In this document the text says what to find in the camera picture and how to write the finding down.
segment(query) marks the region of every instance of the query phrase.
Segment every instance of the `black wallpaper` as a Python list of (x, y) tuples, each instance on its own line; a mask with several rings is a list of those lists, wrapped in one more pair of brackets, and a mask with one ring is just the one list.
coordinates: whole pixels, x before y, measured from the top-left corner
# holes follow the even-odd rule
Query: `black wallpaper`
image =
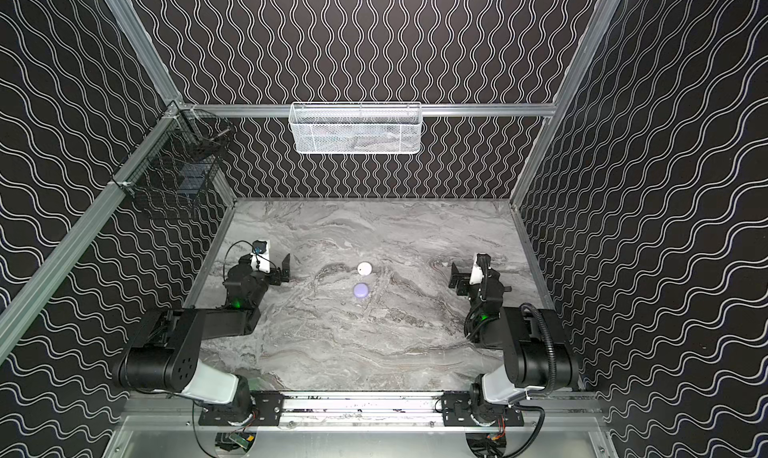
[(152, 221), (126, 199), (0, 366), (0, 456), (104, 453), (128, 392), (111, 370), (148, 309), (178, 308), (224, 207)]
[(0, 0), (0, 310), (165, 106), (101, 0)]
[(549, 102), (597, 0), (133, 0), (184, 99)]
[(541, 117), (425, 119), (416, 155), (302, 155), (285, 119), (245, 119), (223, 169), (241, 197), (506, 199)]
[(522, 206), (620, 456), (768, 453), (768, 0), (624, 0)]
[[(101, 0), (0, 0), (0, 309), (164, 105)], [(0, 364), (0, 456), (101, 456), (141, 314), (179, 307), (223, 208), (152, 222), (128, 201)]]

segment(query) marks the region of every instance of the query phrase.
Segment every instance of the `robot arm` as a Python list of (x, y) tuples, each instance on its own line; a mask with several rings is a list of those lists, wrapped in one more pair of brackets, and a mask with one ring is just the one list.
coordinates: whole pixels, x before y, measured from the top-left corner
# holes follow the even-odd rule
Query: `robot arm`
[(241, 257), (226, 275), (225, 305), (217, 309), (152, 310), (141, 319), (139, 331), (113, 368), (113, 381), (140, 393), (172, 393), (202, 402), (204, 415), (223, 424), (242, 424), (252, 416), (247, 380), (201, 362), (203, 339), (253, 333), (261, 318), (259, 305), (270, 285), (290, 279), (290, 255), (282, 268), (256, 265), (266, 242), (254, 242), (254, 251)]
[(252, 410), (247, 380), (201, 362), (200, 341), (245, 334), (252, 315), (245, 309), (147, 312), (139, 334), (114, 366), (113, 380), (126, 390), (197, 400), (228, 423), (243, 423)]

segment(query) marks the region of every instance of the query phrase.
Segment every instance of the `black mounting plate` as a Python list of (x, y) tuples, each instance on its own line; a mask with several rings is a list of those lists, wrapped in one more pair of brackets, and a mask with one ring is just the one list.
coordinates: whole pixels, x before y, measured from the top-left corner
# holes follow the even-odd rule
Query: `black mounting plate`
[(252, 391), (250, 395), (254, 399), (254, 411), (256, 411), (256, 418), (251, 425), (279, 425), (286, 397), (276, 391)]
[[(472, 404), (469, 393), (448, 391), (442, 395), (442, 424), (444, 426), (483, 426), (472, 418)], [(523, 426), (523, 415), (519, 411), (504, 405), (498, 405), (499, 413), (504, 413), (506, 426)]]
[[(276, 391), (251, 391), (252, 410), (256, 414), (254, 421), (248, 426), (277, 426), (283, 415), (285, 396)], [(230, 426), (230, 421), (236, 416), (242, 416), (237, 410), (227, 413), (227, 410), (217, 410), (213, 406), (209, 410), (203, 408), (198, 423), (202, 426)]]
[(451, 280), (448, 281), (448, 288), (456, 289), (458, 296), (467, 296), (469, 294), (469, 277), (471, 273), (459, 273), (455, 263), (451, 263)]

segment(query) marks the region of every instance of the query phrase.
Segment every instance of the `aluminum frame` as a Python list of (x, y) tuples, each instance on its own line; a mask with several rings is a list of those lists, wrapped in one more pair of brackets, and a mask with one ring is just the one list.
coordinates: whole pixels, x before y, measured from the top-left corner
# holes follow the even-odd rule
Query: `aluminum frame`
[[(168, 126), (176, 122), (177, 113), (176, 104), (172, 103), (168, 106), (144, 141), (114, 174), (114, 181), (120, 183), (130, 179), (133, 171), (162, 139)], [(0, 362), (11, 353), (29, 325), (125, 199), (125, 193), (114, 181), (104, 186), (91, 206), (74, 223), (62, 241), (45, 258), (40, 268), (34, 272), (5, 311), (0, 314)]]
[(523, 246), (523, 252), (525, 253), (525, 259), (528, 261), (528, 267), (531, 268), (531, 275), (533, 281), (536, 284), (536, 290), (538, 291), (538, 297), (542, 299), (544, 308), (554, 309), (554, 301), (552, 301), (552, 295), (547, 289), (547, 280), (544, 279), (542, 269), (538, 264), (536, 258), (536, 252), (533, 251), (533, 245), (531, 244), (531, 238), (528, 236), (528, 230), (525, 228), (522, 216), (517, 207), (510, 203), (512, 209), (512, 221), (514, 222), (514, 229), (518, 233), (520, 238), (520, 244)]
[[(284, 391), (285, 402), (277, 426), (247, 426), (248, 431), (281, 432), (441, 432), (471, 433), (494, 431), (494, 426), (444, 426), (438, 406), (442, 391)], [(597, 396), (585, 392), (555, 392), (545, 399), (524, 401), (547, 410), (546, 431), (602, 431), (602, 405)], [(133, 431), (191, 431), (192, 407), (183, 398), (135, 394), (120, 417), (119, 430), (112, 441), (122, 441)], [(200, 409), (195, 410), (198, 416)], [(507, 433), (530, 434), (536, 413), (523, 413), (524, 426), (508, 428)], [(200, 431), (235, 431), (239, 426), (195, 426)]]
[(208, 278), (208, 275), (210, 275), (210, 271), (213, 269), (214, 264), (216, 263), (216, 255), (218, 254), (219, 249), (221, 249), (221, 244), (224, 242), (226, 233), (230, 229), (234, 215), (235, 207), (228, 207), (224, 213), (224, 216), (221, 218), (219, 228), (216, 230), (216, 236), (210, 242), (208, 253), (205, 255), (203, 264), (200, 266), (200, 271), (197, 272), (197, 276), (194, 278), (192, 288), (190, 288), (190, 292), (187, 293), (187, 298), (184, 300), (182, 308), (192, 308), (197, 303), (197, 299), (200, 297), (200, 293), (203, 291), (203, 286), (205, 286), (205, 281)]
[[(290, 104), (180, 104), (182, 110), (203, 110), (220, 117), (285, 117)], [(555, 104), (422, 104), (423, 117), (552, 117)]]
[(528, 154), (528, 159), (525, 160), (520, 177), (514, 185), (510, 200), (515, 206), (519, 207), (525, 198), (525, 194), (528, 193), (528, 188), (533, 182), (536, 171), (538, 171), (538, 167), (542, 164), (544, 156), (552, 144), (554, 135), (565, 118), (565, 114), (568, 113), (568, 108), (571, 107), (571, 101), (576, 96), (581, 80), (584, 79), (584, 75), (587, 73), (587, 69), (589, 69), (594, 55), (598, 51), (598, 46), (608, 30), (610, 20), (613, 18), (620, 2), (621, 0), (600, 0), (595, 6), (589, 24), (587, 24), (587, 28), (584, 30), (581, 43), (576, 50), (576, 55), (571, 60), (571, 65), (565, 73), (560, 89), (558, 89), (554, 97), (557, 103), (557, 110), (554, 112), (552, 119), (544, 123), (544, 126), (539, 131), (533, 148)]
[(144, 29), (133, 2), (131, 0), (104, 0), (104, 2), (112, 11), (120, 30), (133, 47), (139, 62), (144, 66), (155, 90), (165, 104), (181, 102), (181, 92), (171, 79), (168, 68), (160, 59), (158, 50), (154, 47), (149, 33)]

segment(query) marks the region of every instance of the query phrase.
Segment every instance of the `marble table surface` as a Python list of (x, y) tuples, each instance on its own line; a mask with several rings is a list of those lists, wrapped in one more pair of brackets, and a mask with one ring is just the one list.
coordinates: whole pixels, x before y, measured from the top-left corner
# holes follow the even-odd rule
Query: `marble table surface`
[[(197, 307), (224, 303), (224, 253), (241, 239), (269, 239), (278, 264), (291, 253), (291, 281), (267, 290), (253, 334), (208, 339), (201, 357), (254, 388), (466, 390), (501, 364), (462, 336), (469, 302), (448, 289), (451, 262), (468, 271), (474, 253), (512, 287), (504, 304), (541, 306), (506, 202), (242, 201)], [(359, 282), (368, 298), (352, 294)]]

